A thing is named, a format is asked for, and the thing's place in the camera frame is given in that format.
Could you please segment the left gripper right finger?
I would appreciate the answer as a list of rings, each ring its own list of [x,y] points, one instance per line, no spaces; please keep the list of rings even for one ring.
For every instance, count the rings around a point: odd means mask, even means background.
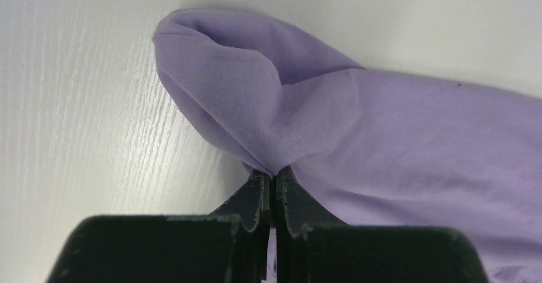
[[[352,226],[290,167],[275,177],[279,282],[487,282],[471,241],[448,227]]]

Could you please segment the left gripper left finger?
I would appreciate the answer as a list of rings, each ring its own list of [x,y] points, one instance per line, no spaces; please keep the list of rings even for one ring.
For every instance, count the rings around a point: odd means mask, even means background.
[[[269,177],[248,180],[207,215],[97,215],[71,232],[49,282],[261,282]]]

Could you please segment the purple t shirt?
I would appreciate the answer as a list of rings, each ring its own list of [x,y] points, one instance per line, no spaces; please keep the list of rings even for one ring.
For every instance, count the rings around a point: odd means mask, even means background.
[[[290,166],[349,224],[451,226],[492,282],[541,281],[541,101],[376,72],[270,17],[178,10],[157,73],[211,145],[271,176]]]

